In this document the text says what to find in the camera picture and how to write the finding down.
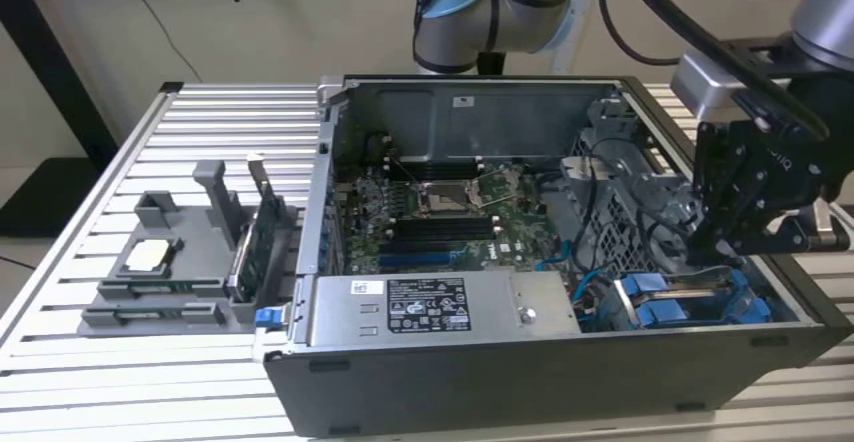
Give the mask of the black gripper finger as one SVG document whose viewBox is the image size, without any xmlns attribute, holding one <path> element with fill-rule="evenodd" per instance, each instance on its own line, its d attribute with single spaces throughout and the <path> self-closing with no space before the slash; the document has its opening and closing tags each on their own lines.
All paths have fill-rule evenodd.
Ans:
<svg viewBox="0 0 854 442">
<path fill-rule="evenodd" d="M 738 212 L 727 242 L 738 255 L 771 254 L 775 237 L 766 227 L 771 220 L 764 201 L 750 202 Z"/>
<path fill-rule="evenodd" d="M 699 124 L 692 189 L 700 221 L 686 239 L 690 265 L 716 265 L 728 257 L 718 249 L 727 242 L 738 212 L 760 199 L 766 172 L 760 164 L 762 132 L 747 120 Z"/>
</svg>

